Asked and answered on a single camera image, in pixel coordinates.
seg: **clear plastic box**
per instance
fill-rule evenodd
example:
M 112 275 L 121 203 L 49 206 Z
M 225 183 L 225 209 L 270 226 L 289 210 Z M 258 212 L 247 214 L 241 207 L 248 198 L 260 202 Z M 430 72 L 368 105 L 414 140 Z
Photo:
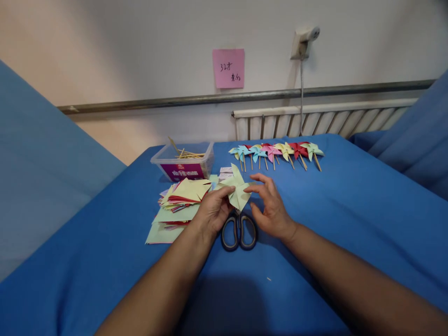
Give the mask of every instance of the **clear plastic box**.
M 175 156 L 179 154 L 173 145 L 168 143 L 151 158 L 151 163 L 159 166 L 165 176 L 173 182 L 181 181 L 185 177 L 190 180 L 208 179 L 210 177 L 215 160 L 213 142 L 176 144 L 176 146 L 179 152 L 184 149 L 192 153 L 205 153 L 205 155 L 199 159 L 177 159 Z

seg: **table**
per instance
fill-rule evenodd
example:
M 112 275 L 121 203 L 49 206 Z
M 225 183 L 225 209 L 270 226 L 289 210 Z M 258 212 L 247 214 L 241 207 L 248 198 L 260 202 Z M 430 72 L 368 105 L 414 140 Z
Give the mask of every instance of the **table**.
M 262 162 L 291 217 L 448 312 L 448 203 L 337 135 L 266 141 L 285 140 L 311 141 L 326 154 L 322 172 L 313 163 L 305 172 L 299 162 L 293 170 L 285 161 L 266 171 Z M 239 144 L 214 145 L 213 174 L 236 163 L 227 152 Z M 144 244 L 158 193 L 170 185 L 150 163 L 160 148 L 145 151 L 0 284 L 0 334 L 91 335 L 166 251 Z M 260 205 L 258 195 L 252 200 Z M 177 331 L 346 334 L 315 288 L 300 262 L 265 233 L 248 252 L 225 252 L 217 239 Z

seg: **radiator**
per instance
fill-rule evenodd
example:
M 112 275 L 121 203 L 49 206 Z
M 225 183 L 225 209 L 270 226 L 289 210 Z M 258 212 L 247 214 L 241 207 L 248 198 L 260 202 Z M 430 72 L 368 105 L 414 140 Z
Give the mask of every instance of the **radiator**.
M 304 105 L 303 135 L 387 130 L 417 101 L 416 98 Z M 300 106 L 235 110 L 237 140 L 299 136 Z

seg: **electrical cord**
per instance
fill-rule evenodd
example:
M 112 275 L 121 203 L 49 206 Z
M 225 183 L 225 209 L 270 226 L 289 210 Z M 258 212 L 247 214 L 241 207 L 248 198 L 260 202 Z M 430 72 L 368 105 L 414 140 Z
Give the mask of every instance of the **electrical cord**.
M 300 61 L 300 136 L 303 135 L 303 61 Z

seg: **paper square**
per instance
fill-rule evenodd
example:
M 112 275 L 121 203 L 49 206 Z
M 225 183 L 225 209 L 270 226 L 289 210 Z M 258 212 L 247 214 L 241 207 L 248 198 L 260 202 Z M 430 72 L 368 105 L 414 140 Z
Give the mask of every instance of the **paper square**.
M 213 69 L 218 89 L 244 87 L 244 49 L 213 49 Z

